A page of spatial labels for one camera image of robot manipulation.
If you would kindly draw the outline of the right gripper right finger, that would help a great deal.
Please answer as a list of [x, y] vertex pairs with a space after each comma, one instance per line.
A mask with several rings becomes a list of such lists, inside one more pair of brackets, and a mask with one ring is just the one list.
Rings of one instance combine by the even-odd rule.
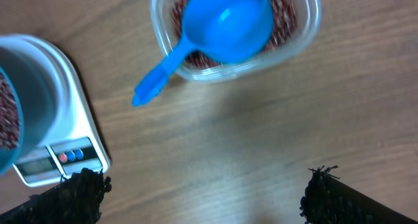
[[312, 168], [300, 200], [300, 216], [311, 224], [417, 224], [339, 181], [333, 167]]

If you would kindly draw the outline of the clear plastic food container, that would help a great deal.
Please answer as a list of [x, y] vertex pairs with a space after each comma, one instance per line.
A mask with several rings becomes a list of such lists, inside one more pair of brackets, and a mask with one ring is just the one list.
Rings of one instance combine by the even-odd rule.
[[[173, 1], [151, 0], [150, 5], [153, 28], [163, 54], [169, 53], [178, 41], [170, 19]], [[177, 70], [177, 74], [192, 82], [222, 82], [279, 65], [299, 54], [311, 43], [319, 29], [321, 1], [293, 0], [293, 2], [297, 11], [298, 28], [290, 40], [275, 51], [257, 54], [243, 63], [222, 64], [205, 70], [192, 69], [184, 62]]]

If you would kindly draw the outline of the red beans in bowl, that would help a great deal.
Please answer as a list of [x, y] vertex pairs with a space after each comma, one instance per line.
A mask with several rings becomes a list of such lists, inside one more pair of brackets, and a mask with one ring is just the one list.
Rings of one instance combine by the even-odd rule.
[[4, 74], [1, 74], [1, 149], [14, 150], [20, 137], [16, 101]]

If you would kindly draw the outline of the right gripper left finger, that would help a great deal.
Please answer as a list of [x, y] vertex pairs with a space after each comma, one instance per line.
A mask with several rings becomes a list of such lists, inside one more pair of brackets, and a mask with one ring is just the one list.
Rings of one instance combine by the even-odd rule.
[[111, 178], [88, 168], [1, 214], [1, 224], [95, 224]]

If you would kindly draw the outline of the blue plastic measuring scoop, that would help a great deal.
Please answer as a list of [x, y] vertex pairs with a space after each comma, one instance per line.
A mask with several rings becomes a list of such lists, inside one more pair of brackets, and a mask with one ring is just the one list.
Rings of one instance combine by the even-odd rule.
[[220, 63], [259, 53], [274, 27], [270, 0], [189, 0], [177, 45], [134, 88], [133, 106], [148, 104], [192, 52]]

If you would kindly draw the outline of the white digital kitchen scale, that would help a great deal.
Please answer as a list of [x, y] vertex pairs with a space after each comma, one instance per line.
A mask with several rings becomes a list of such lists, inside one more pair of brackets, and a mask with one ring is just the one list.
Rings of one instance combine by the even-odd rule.
[[84, 168], [107, 172], [110, 158], [68, 56], [32, 35], [3, 35], [1, 47], [22, 54], [42, 71], [56, 108], [54, 122], [41, 143], [13, 165], [23, 183], [29, 187], [58, 183]]

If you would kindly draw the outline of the red adzuki beans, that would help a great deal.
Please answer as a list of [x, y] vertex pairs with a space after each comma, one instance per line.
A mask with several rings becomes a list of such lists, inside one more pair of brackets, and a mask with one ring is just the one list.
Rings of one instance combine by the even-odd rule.
[[[189, 0], [174, 0], [170, 8], [170, 19], [176, 38], [182, 34], [182, 15]], [[259, 54], [275, 51], [286, 44], [298, 28], [297, 11], [293, 0], [270, 0], [274, 15], [274, 28], [271, 36]], [[185, 59], [185, 63], [192, 69], [205, 70], [222, 65], [204, 55], [202, 52], [193, 52]]]

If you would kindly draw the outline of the teal round bowl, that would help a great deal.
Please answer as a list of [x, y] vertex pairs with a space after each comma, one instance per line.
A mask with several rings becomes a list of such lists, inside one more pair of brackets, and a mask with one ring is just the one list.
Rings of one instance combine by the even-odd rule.
[[1, 173], [4, 173], [41, 144], [55, 120], [56, 107], [42, 73], [22, 54], [2, 48], [1, 74], [11, 86], [20, 123], [17, 148], [1, 150]]

